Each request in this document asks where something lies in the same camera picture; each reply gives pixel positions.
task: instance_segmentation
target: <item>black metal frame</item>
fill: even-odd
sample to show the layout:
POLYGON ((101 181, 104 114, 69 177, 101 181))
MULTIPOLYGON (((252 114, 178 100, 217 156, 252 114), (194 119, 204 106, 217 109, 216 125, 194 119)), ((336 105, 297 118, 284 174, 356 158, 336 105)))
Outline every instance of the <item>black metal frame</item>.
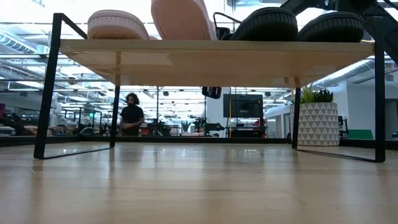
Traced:
POLYGON ((57 157, 63 157, 63 156, 77 155, 77 154, 82 154, 82 153, 86 153, 86 152, 96 152, 96 151, 110 149, 110 148, 94 149, 94 150, 73 152, 73 153, 68 153, 68 154, 61 154, 61 155, 54 155, 54 156, 47 156, 47 157, 44 156, 45 144, 46 144, 46 139, 47 139, 47 130, 49 128, 51 99, 52 99, 52 95, 53 95, 53 91, 54 91, 55 73, 57 71, 58 54, 59 54, 59 49, 60 49, 60 44, 61 44, 62 22, 65 22, 76 33, 78 33, 84 39, 87 39, 87 35, 75 23, 73 23, 66 15, 64 15, 63 13, 55 13, 53 15, 49 60, 48 60, 48 64, 47 64, 47 69, 45 71, 42 104, 40 107, 39 125, 37 127, 37 135, 36 135, 36 142, 35 142, 35 148, 34 148, 34 158, 36 158, 36 159, 51 159, 51 158, 57 158, 57 157))
POLYGON ((296 151, 310 152, 315 154, 322 154, 327 156, 343 157, 348 159, 355 159, 366 162, 384 162, 386 160, 386 93, 385 93, 385 81, 384 81, 384 18, 373 17, 366 25, 370 25, 374 29, 374 58, 375 58, 375 147, 374 147, 374 159, 348 156, 344 154, 335 154, 329 152, 319 152, 312 150, 297 149, 297 135, 299 130, 299 115, 300 115, 300 89, 296 89, 295 97, 295 111, 294 111, 294 125, 293 125, 293 141, 292 148, 296 151))
MULTIPOLYGON (((44 81, 44 89, 43 89, 43 97, 42 104, 40 108, 40 116, 39 116, 39 125, 37 128, 37 136, 34 148, 34 157, 36 159, 51 159, 56 157, 77 155, 87 152, 96 152, 107 149, 112 149, 116 144, 116 132, 117 132, 117 120, 118 120, 118 109, 119 109, 119 95, 120 95, 120 74, 116 74, 116 86, 115 86, 115 97, 113 103, 113 115, 112 115, 112 125, 111 125, 111 136, 109 139, 109 147, 104 149, 94 149, 80 152, 73 152, 69 154, 61 154, 55 156, 44 156, 45 151, 45 143, 47 139, 47 130, 51 109, 51 99, 53 95, 53 88, 55 83, 55 73, 57 69, 57 60, 58 53, 60 48, 61 41, 61 28, 62 21, 65 22, 68 26, 70 26, 74 31, 76 31, 79 35, 81 35, 84 39, 87 39, 87 35, 76 25, 74 24, 66 15, 62 13, 55 13, 53 15, 53 26, 52 26, 52 37, 50 44, 50 53, 49 60, 47 64, 45 81, 44 81)), ((327 152, 317 152, 317 151, 309 151, 297 149, 297 141, 298 141, 298 130, 299 130, 299 115, 300 115, 300 93, 301 89, 296 88, 295 90, 295 109, 294 109, 294 125, 293 125, 293 140, 292 140, 292 148, 296 151, 303 152, 312 152, 317 154, 324 154, 329 156, 338 156, 345 157, 350 159, 358 159, 361 161, 368 162, 384 162, 386 159, 386 150, 384 148, 385 145, 385 93, 384 93, 384 30, 383 30, 383 18, 375 17, 372 19, 372 27, 374 28, 374 39, 376 41, 375 44, 375 94, 376 94, 376 147, 375 147, 375 159, 362 158, 356 156, 347 156, 342 154, 333 154, 327 152)), ((116 54, 117 64, 120 62, 120 54, 116 54)))

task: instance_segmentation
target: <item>black shirt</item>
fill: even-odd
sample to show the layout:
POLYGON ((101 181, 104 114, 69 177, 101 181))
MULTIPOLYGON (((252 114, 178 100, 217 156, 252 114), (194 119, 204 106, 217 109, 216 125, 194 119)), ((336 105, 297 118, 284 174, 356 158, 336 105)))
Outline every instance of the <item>black shirt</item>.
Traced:
MULTIPOLYGON (((138 122, 141 118, 144 118, 144 112, 142 109, 136 105, 128 106, 123 108, 122 113, 122 122, 127 124, 132 124, 138 122)), ((139 126, 135 126, 128 129, 123 129, 124 136, 138 136, 139 126)))

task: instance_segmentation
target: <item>white planter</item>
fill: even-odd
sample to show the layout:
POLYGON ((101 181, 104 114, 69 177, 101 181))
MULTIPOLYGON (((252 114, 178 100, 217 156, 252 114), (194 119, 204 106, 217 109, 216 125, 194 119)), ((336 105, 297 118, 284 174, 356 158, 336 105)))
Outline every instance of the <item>white planter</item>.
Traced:
MULTIPOLYGON (((293 137, 294 106, 290 107, 293 137)), ((302 103, 298 119, 299 146, 338 146, 340 143, 336 103, 302 103)))

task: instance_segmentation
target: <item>desk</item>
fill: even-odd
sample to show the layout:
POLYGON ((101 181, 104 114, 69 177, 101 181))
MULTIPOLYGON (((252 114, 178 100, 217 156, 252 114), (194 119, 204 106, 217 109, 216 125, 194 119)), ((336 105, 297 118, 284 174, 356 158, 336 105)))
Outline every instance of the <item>desk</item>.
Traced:
POLYGON ((384 162, 384 31, 383 18, 376 17, 376 45, 371 43, 247 42, 200 40, 88 40, 66 15, 55 13, 49 61, 45 74, 42 106, 34 157, 44 157, 50 104, 59 52, 100 74, 116 85, 109 148, 116 144, 120 86, 250 86, 295 88, 295 119, 292 148, 297 149, 300 88, 348 65, 375 54, 376 150, 384 162), (61 39, 65 22, 83 40, 61 39))

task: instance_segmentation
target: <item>green plant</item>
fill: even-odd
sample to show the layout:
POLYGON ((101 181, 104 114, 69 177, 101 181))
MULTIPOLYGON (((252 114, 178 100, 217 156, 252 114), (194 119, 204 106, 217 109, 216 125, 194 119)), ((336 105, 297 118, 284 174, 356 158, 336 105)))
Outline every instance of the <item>green plant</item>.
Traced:
POLYGON ((304 86, 302 88, 303 97, 301 97, 300 103, 313 103, 315 93, 312 91, 312 84, 310 86, 304 86))
POLYGON ((333 102, 333 93, 329 90, 317 90, 314 94, 314 102, 317 103, 332 103, 333 102))
POLYGON ((184 132, 187 132, 188 131, 188 128, 189 128, 189 126, 191 125, 191 123, 189 123, 188 121, 181 121, 181 127, 182 127, 182 130, 184 131, 184 132))

